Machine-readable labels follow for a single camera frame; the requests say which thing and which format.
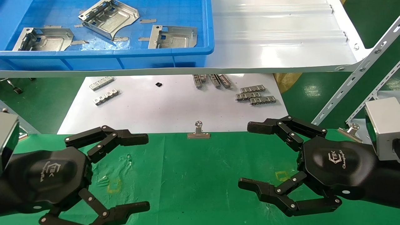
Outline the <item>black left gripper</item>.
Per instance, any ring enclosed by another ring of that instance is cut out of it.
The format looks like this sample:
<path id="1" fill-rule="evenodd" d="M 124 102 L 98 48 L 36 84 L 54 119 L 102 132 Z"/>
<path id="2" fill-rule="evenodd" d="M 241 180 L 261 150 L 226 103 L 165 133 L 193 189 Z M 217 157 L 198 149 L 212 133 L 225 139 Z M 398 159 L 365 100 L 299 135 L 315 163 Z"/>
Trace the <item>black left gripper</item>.
<path id="1" fill-rule="evenodd" d="M 6 214 L 50 209 L 40 218 L 40 225 L 80 225 L 59 215 L 82 199 L 97 213 L 91 225 L 124 225 L 130 215 L 150 210 L 148 201 L 107 209 L 87 189 L 92 175 L 91 162 L 74 147 L 14 154 L 6 167 Z"/>

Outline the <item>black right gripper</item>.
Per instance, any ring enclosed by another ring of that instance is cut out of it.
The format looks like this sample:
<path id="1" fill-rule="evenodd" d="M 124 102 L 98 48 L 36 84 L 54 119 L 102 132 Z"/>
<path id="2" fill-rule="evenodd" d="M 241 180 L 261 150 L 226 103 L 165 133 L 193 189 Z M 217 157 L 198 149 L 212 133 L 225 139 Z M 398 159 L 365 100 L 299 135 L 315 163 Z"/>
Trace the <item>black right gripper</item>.
<path id="1" fill-rule="evenodd" d="M 304 172 L 296 173 L 278 187 L 248 178 L 238 181 L 239 188 L 256 193 L 259 201 L 275 205 L 286 216 L 333 212 L 342 204 L 334 195 L 349 200 L 376 200 L 377 156 L 372 146 L 327 140 L 323 138 L 326 129 L 292 116 L 249 122 L 247 131 L 276 134 L 293 151 L 302 153 Z M 304 143 L 299 134 L 311 139 Z M 288 195 L 303 183 L 324 197 L 301 201 L 289 198 Z"/>

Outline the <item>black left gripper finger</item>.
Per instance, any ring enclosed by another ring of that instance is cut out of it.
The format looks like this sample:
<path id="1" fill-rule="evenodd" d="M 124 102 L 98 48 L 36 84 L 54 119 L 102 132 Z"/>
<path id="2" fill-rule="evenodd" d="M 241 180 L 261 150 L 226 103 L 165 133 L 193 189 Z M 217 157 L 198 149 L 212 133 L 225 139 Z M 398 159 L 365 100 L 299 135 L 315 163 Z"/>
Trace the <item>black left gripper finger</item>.
<path id="1" fill-rule="evenodd" d="M 115 130 L 109 126 L 96 127 L 65 138 L 66 147 L 77 149 L 96 143 L 96 146 L 87 152 L 91 163 L 98 163 L 119 145 L 135 146 L 148 142 L 147 134 L 131 134 L 127 129 Z"/>

